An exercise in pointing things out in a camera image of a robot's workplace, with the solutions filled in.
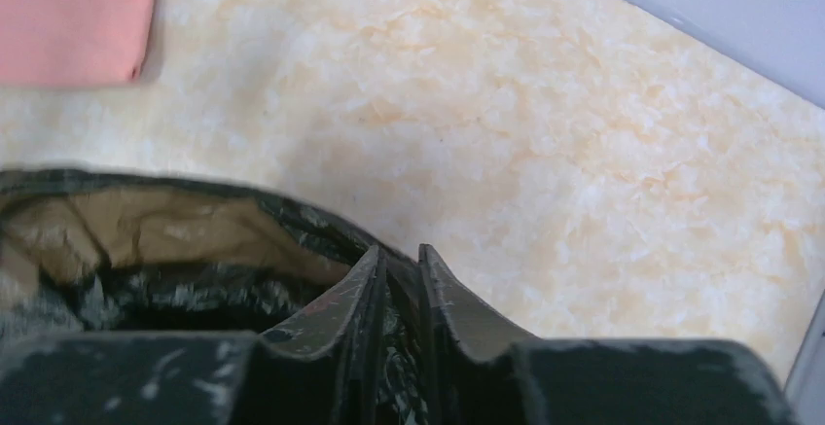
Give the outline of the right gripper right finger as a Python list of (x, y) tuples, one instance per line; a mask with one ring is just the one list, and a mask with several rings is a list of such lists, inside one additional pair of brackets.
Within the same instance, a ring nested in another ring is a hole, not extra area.
[(740, 343), (540, 338), (418, 253), (431, 424), (793, 424), (767, 365)]

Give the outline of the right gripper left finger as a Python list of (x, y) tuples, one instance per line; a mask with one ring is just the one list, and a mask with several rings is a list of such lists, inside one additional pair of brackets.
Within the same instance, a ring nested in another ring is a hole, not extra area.
[(35, 336), (1, 359), (5, 424), (372, 424), (386, 256), (267, 331)]

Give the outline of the black plastic trash bag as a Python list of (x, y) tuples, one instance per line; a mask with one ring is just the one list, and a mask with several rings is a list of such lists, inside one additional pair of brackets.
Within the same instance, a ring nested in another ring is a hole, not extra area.
[(376, 420), (427, 424), (413, 262), (310, 204), (256, 189), (77, 169), (1, 174), (1, 359), (60, 334), (263, 333), (386, 256)]

